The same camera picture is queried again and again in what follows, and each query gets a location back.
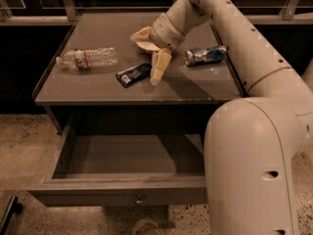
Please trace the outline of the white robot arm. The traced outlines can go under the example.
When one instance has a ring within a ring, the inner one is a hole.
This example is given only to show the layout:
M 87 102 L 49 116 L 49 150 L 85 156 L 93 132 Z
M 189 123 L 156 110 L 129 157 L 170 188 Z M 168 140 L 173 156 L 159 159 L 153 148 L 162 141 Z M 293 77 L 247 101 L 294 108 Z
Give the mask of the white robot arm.
M 211 20 L 247 97 L 211 116 L 204 167 L 211 235 L 299 235 L 292 157 L 313 145 L 313 92 L 231 0 L 177 0 L 132 35 L 158 84 L 187 33 Z

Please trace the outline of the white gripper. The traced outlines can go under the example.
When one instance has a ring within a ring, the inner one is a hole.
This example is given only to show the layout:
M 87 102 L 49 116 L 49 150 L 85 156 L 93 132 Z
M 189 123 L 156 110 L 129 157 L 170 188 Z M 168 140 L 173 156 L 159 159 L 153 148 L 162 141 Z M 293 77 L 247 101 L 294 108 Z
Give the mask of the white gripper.
M 163 48 L 158 52 L 153 52 L 152 55 L 150 83 L 156 86 L 161 81 L 172 59 L 170 50 L 176 49 L 185 40 L 185 36 L 174 26 L 167 14 L 160 14 L 152 27 L 143 27 L 133 33 L 130 39 L 135 43 L 137 41 L 151 41 L 157 47 Z

